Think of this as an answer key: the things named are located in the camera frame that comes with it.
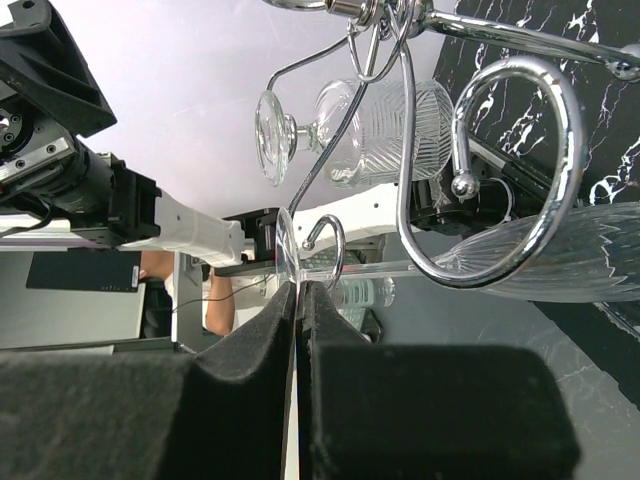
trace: person's arm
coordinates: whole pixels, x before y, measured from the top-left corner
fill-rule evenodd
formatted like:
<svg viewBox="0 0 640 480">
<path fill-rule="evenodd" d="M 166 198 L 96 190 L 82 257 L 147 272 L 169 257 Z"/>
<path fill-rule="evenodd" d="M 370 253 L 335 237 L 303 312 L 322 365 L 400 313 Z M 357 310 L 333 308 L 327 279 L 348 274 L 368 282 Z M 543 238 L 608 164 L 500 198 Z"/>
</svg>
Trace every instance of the person's arm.
<svg viewBox="0 0 640 480">
<path fill-rule="evenodd" d="M 229 277 L 211 275 L 211 291 L 207 304 L 205 317 L 207 330 L 216 335 L 229 335 L 233 329 L 236 313 L 233 288 Z"/>
</svg>

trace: wire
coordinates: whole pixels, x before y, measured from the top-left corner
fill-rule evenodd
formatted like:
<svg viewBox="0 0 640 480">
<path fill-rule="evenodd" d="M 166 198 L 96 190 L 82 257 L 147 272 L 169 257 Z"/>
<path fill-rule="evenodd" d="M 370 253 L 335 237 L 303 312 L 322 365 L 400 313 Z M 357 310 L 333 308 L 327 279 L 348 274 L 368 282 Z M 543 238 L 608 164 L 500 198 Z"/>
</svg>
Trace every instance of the wire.
<svg viewBox="0 0 640 480">
<path fill-rule="evenodd" d="M 353 99 L 349 104 L 349 108 L 347 109 L 347 112 L 344 114 L 344 118 L 342 119 L 342 122 L 340 122 L 340 125 L 338 125 L 338 128 L 333 134 L 333 137 L 331 137 L 331 140 L 329 140 L 329 143 L 320 154 L 320 157 L 311 168 L 311 171 L 302 182 L 302 185 L 300 185 L 300 188 L 294 195 L 293 200 L 291 200 L 291 204 L 289 205 L 289 208 L 288 208 L 289 213 L 291 214 L 291 217 L 295 215 L 296 210 L 300 205 L 300 201 L 302 200 L 302 197 L 305 196 L 305 194 L 307 193 L 307 190 L 309 190 L 309 187 L 311 186 L 313 181 L 316 179 L 318 174 L 322 171 L 324 164 L 327 163 L 327 160 L 329 160 L 329 157 L 338 146 L 338 143 L 340 142 L 340 140 L 342 140 L 342 137 L 344 137 L 344 134 L 349 129 L 349 126 L 351 125 L 351 121 L 353 120 L 353 117 L 355 117 L 356 111 L 358 110 L 358 107 L 362 102 L 362 98 L 364 97 L 364 94 L 367 93 L 367 88 L 368 88 L 368 85 L 366 83 L 360 83 L 360 86 L 356 90 L 356 93 L 354 94 Z"/>
<path fill-rule="evenodd" d="M 42 218 L 42 220 L 40 220 L 35 225 L 31 225 L 30 227 L 11 227 L 11 228 L 7 228 L 4 232 L 0 232 L 0 238 L 8 237 L 9 235 L 16 235 L 18 233 L 31 232 L 33 230 L 40 230 L 40 229 L 45 228 L 46 226 L 48 226 L 51 223 L 51 221 L 53 220 L 53 211 L 51 210 L 51 207 L 49 205 L 47 205 L 46 203 L 44 203 L 42 200 L 40 200 L 40 203 L 42 203 L 42 206 L 47 209 L 47 213 Z"/>
<path fill-rule="evenodd" d="M 269 280 L 271 280 L 275 275 L 268 275 L 265 278 L 263 278 L 262 280 L 259 280 L 255 283 L 252 283 L 251 285 L 245 285 L 244 287 L 239 288 L 238 290 L 236 290 L 233 293 L 230 293 L 229 295 L 227 295 L 226 297 L 222 297 L 222 298 L 196 298 L 195 300 L 189 300 L 188 302 L 184 302 L 181 303 L 180 305 L 178 305 L 176 308 L 174 308 L 171 311 L 171 314 L 173 315 L 174 313 L 176 313 L 176 311 L 179 308 L 182 308 L 186 305 L 191 305 L 192 303 L 199 303 L 199 302 L 224 302 L 225 300 L 230 299 L 231 297 L 233 297 L 236 293 L 241 292 L 242 290 L 246 290 L 247 288 L 251 288 L 251 287 L 255 287 L 256 285 L 260 285 L 261 283 L 267 283 Z M 154 310 L 168 310 L 168 308 L 158 308 L 158 309 L 154 309 Z"/>
<path fill-rule="evenodd" d="M 298 60 L 297 62 L 292 63 L 291 65 L 281 68 L 280 70 L 275 72 L 273 75 L 271 75 L 271 78 L 269 79 L 269 83 L 267 84 L 267 90 L 273 90 L 273 87 L 276 84 L 276 80 L 278 80 L 278 78 L 280 78 L 281 76 L 286 75 L 287 73 L 292 72 L 293 70 L 296 70 L 300 67 L 304 67 L 305 65 L 308 65 L 311 62 L 320 60 L 321 58 L 324 58 L 327 55 L 332 54 L 333 52 L 342 48 L 342 46 L 347 43 L 347 40 L 348 40 L 348 37 L 343 37 L 333 45 L 330 45 L 327 48 L 325 48 L 324 50 L 320 50 L 319 52 L 316 52 L 313 55 L 309 55 L 308 57 L 305 57 L 302 60 Z"/>
</svg>

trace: ceiling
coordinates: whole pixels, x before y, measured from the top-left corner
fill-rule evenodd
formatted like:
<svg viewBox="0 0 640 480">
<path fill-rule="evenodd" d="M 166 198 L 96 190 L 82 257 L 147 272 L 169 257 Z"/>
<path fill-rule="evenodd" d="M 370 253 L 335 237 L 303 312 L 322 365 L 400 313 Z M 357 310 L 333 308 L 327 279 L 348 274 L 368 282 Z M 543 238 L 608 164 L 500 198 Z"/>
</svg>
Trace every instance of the ceiling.
<svg viewBox="0 0 640 480">
<path fill-rule="evenodd" d="M 436 5 L 451 10 L 453 3 Z M 336 41 L 345 19 L 281 10 L 260 0 L 52 4 L 118 117 L 117 125 L 88 139 L 90 147 L 112 151 L 210 215 L 288 204 L 314 156 L 297 155 L 284 184 L 271 187 L 255 153 L 254 109 L 275 70 Z M 431 77 L 441 45 L 438 35 L 412 41 L 417 78 Z M 306 122 L 313 119 L 322 86 L 350 76 L 348 53 L 341 50 L 284 77 L 276 93 L 288 113 Z M 349 193 L 318 178 L 302 206 Z"/>
</svg>

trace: curved chrome bar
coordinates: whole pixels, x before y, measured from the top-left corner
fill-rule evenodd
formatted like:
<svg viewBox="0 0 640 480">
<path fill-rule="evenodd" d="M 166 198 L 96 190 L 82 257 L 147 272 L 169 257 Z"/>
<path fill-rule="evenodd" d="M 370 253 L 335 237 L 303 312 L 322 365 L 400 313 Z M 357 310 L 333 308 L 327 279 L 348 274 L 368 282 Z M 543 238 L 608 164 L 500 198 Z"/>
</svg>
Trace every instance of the curved chrome bar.
<svg viewBox="0 0 640 480">
<path fill-rule="evenodd" d="M 325 10 L 324 0 L 262 0 L 264 3 L 298 12 L 317 12 Z"/>
<path fill-rule="evenodd" d="M 318 223 L 311 229 L 311 233 L 309 233 L 307 239 L 302 242 L 302 248 L 307 251 L 313 250 L 315 242 L 318 236 L 320 236 L 320 232 L 322 232 L 322 229 L 327 225 L 331 225 L 333 233 L 336 236 L 336 263 L 331 272 L 329 282 L 325 285 L 327 290 L 331 290 L 340 280 L 340 275 L 342 275 L 342 269 L 344 268 L 345 252 L 347 251 L 347 240 L 344 234 L 344 228 L 342 228 L 342 223 L 338 217 L 335 215 L 323 215 L 320 217 Z"/>
<path fill-rule="evenodd" d="M 389 59 L 385 63 L 382 70 L 380 70 L 380 72 L 378 72 L 376 75 L 366 75 L 362 71 L 362 67 L 360 66 L 360 58 L 358 55 L 358 48 L 356 46 L 356 41 L 355 41 L 356 30 L 354 29 L 353 24 L 349 24 L 349 33 L 347 34 L 347 42 L 349 44 L 349 53 L 351 54 L 351 63 L 353 64 L 353 68 L 356 71 L 356 76 L 358 77 L 358 80 L 364 83 L 376 83 L 384 79 L 389 74 L 391 69 L 396 64 L 398 57 L 400 56 L 400 51 L 402 50 L 402 46 L 407 41 L 407 37 L 409 35 L 409 31 L 413 23 L 414 6 L 415 6 L 414 2 L 411 2 L 411 1 L 408 2 L 407 11 L 404 12 L 402 27 L 400 28 L 399 32 L 394 32 L 394 36 L 396 37 L 396 43 L 393 46 L 393 50 L 391 51 L 391 54 L 389 55 Z M 396 15 L 396 12 L 394 12 L 394 9 L 391 5 L 386 6 L 385 14 L 387 15 L 386 18 L 389 20 L 391 25 L 397 25 L 397 21 L 394 22 L 391 20 L 392 17 L 395 20 L 395 15 Z M 375 30 L 373 32 L 372 42 L 379 42 L 380 41 L 380 38 L 379 38 L 380 23 L 376 23 L 374 28 Z M 375 52 L 374 55 L 377 54 L 378 52 L 377 44 L 375 46 L 375 50 L 374 50 L 374 47 L 370 48 L 369 56 L 367 58 L 367 63 L 371 61 L 371 55 L 372 55 L 371 52 Z"/>
<path fill-rule="evenodd" d="M 606 65 L 619 80 L 640 81 L 640 48 L 637 45 L 619 49 L 581 42 L 490 20 L 440 12 L 433 8 L 432 0 L 417 2 L 423 5 L 426 13 L 416 19 L 411 36 L 431 30 L 464 40 L 515 48 L 523 52 L 578 62 L 600 63 Z"/>
<path fill-rule="evenodd" d="M 292 63 L 291 65 L 287 65 L 286 67 L 281 68 L 280 70 L 275 72 L 273 75 L 271 75 L 271 78 L 269 79 L 269 83 L 267 83 L 267 90 L 273 90 L 273 86 L 276 84 L 276 80 L 278 80 L 278 78 L 280 78 L 281 76 L 286 75 L 287 73 L 292 72 L 300 67 L 304 67 L 305 65 L 313 63 L 316 60 L 320 60 L 321 58 L 331 55 L 333 52 L 340 50 L 340 48 L 346 45 L 348 40 L 349 40 L 348 36 L 343 37 L 333 45 L 329 45 L 324 50 L 320 50 L 319 52 L 316 52 L 313 55 L 309 55 L 308 57 L 305 57 L 302 60 L 298 60 L 297 62 Z"/>
<path fill-rule="evenodd" d="M 398 186 L 396 218 L 400 240 L 416 267 L 431 280 L 447 287 L 475 289 L 495 284 L 526 267 L 526 262 L 537 255 L 551 240 L 565 213 L 571 208 L 586 164 L 586 138 L 580 105 L 569 81 L 553 65 L 528 57 L 511 57 L 500 60 L 478 72 L 460 95 L 454 112 L 453 163 L 459 174 L 458 193 L 470 194 L 475 183 L 461 181 L 473 179 L 469 171 L 466 122 L 472 103 L 497 80 L 521 77 L 533 81 L 551 99 L 558 123 L 558 161 L 549 196 L 536 222 L 524 240 L 495 265 L 478 272 L 451 272 L 431 261 L 420 249 L 413 237 L 407 212 L 411 199 L 411 158 L 415 139 L 415 79 L 409 48 L 401 54 L 402 74 L 405 85 L 405 126 Z"/>
</svg>

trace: clear glass bottle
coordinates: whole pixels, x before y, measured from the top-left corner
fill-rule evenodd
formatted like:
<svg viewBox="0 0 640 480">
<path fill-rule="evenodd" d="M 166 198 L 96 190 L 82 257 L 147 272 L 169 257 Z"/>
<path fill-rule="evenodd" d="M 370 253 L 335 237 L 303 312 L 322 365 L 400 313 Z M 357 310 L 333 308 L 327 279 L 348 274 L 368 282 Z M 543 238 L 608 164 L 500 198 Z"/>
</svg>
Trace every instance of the clear glass bottle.
<svg viewBox="0 0 640 480">
<path fill-rule="evenodd" d="M 340 280 L 330 295 L 339 309 L 388 307 L 396 298 L 396 286 L 389 277 Z"/>
<path fill-rule="evenodd" d="M 298 150 L 320 154 L 342 122 L 358 88 L 356 80 L 335 80 L 316 100 L 316 118 L 300 126 L 284 114 L 280 101 L 265 91 L 256 110 L 256 143 L 262 171 L 273 185 L 282 183 Z M 451 155 L 453 105 L 435 80 L 416 84 L 414 180 L 437 175 Z M 352 188 L 398 181 L 404 125 L 400 81 L 370 85 L 349 129 L 324 167 L 337 187 Z"/>
</svg>

